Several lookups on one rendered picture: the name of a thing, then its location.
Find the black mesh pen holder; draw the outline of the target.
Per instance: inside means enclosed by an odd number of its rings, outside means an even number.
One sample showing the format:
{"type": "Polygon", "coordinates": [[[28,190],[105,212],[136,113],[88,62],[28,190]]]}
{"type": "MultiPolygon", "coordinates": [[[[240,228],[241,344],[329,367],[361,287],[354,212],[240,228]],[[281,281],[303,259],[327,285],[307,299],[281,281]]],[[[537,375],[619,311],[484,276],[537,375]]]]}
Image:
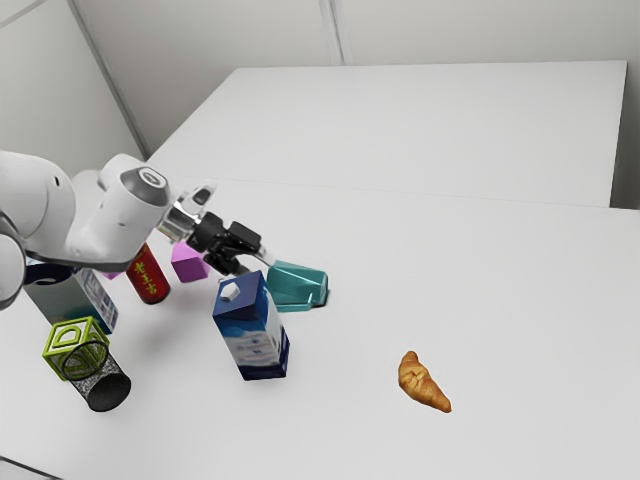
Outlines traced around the black mesh pen holder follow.
{"type": "Polygon", "coordinates": [[[90,340],[74,347],[63,358],[60,370],[94,412],[117,408],[131,391],[130,378],[103,341],[90,340]]]}

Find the red can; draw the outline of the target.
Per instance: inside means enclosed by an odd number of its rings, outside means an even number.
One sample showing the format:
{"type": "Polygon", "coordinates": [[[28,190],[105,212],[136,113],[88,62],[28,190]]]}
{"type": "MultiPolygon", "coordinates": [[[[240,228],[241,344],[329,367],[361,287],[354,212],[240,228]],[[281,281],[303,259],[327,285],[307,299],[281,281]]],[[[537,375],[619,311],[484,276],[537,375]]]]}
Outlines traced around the red can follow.
{"type": "Polygon", "coordinates": [[[138,251],[127,268],[126,275],[146,304],[160,303],[170,292],[170,285],[147,244],[138,251]]]}

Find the croissant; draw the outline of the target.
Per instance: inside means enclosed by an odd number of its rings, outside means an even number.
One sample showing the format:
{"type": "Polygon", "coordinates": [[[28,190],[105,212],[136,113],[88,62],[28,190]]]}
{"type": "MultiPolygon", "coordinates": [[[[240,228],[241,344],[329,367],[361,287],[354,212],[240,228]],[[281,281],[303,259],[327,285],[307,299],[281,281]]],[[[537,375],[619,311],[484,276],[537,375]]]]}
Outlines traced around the croissant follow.
{"type": "Polygon", "coordinates": [[[398,384],[412,400],[444,413],[452,412],[451,401],[415,351],[409,350],[403,355],[398,366],[398,384]]]}

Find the teal faceted mug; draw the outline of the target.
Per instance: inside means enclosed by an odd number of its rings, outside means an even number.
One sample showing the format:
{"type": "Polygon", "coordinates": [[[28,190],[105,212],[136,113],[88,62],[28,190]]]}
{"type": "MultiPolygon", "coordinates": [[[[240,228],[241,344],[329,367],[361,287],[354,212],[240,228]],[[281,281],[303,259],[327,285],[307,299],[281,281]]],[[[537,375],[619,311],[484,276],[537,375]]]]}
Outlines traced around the teal faceted mug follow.
{"type": "Polygon", "coordinates": [[[326,304],[326,272],[277,260],[267,271],[266,283],[279,312],[301,312],[326,304]]]}

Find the purple block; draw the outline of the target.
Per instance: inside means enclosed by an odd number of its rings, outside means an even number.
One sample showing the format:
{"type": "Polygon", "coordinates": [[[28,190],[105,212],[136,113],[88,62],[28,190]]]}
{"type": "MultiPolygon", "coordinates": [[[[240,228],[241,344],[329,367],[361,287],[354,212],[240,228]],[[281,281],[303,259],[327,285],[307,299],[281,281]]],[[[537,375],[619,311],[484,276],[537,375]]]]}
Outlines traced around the purple block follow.
{"type": "Polygon", "coordinates": [[[189,247],[185,242],[175,243],[171,252],[171,265],[181,283],[204,280],[210,272],[203,254],[189,247]]]}

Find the blue white milk carton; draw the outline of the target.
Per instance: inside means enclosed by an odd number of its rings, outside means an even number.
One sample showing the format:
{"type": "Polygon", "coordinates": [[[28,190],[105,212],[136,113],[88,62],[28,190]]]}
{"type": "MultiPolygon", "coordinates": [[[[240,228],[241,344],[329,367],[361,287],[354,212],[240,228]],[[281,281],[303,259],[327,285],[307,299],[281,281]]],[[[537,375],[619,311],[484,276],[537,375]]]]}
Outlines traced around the blue white milk carton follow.
{"type": "Polygon", "coordinates": [[[223,281],[212,318],[244,380],[286,376],[290,342],[261,272],[223,281]]]}

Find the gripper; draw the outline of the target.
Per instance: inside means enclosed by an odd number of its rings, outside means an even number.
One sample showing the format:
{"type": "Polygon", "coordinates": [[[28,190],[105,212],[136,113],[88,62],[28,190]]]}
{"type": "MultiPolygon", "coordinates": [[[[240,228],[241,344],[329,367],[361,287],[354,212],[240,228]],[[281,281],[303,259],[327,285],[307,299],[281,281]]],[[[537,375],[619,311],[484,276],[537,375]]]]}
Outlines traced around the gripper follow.
{"type": "Polygon", "coordinates": [[[250,272],[237,259],[239,255],[252,255],[268,267],[277,262],[277,258],[261,246],[258,233],[239,222],[232,222],[226,228],[223,220],[211,212],[194,227],[187,245],[203,253],[204,261],[225,276],[237,277],[250,272]]]}

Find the green letter block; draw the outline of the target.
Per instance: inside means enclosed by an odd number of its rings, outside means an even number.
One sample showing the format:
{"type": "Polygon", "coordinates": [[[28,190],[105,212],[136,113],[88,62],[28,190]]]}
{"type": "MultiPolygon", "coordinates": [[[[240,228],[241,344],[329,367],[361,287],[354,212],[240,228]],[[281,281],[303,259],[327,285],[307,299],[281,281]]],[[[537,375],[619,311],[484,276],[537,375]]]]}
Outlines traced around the green letter block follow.
{"type": "Polygon", "coordinates": [[[51,327],[42,357],[65,381],[84,380],[106,362],[109,339],[92,316],[58,322],[51,327]]]}

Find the teal white carton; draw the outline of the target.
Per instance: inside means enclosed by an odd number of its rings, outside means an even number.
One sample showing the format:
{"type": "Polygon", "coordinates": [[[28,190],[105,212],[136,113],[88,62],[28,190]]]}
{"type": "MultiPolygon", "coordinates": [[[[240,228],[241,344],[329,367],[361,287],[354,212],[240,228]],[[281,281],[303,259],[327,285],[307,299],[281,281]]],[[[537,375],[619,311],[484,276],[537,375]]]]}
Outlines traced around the teal white carton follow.
{"type": "Polygon", "coordinates": [[[30,263],[23,288],[50,324],[92,316],[106,335],[115,330],[118,309],[91,269],[30,263]]]}

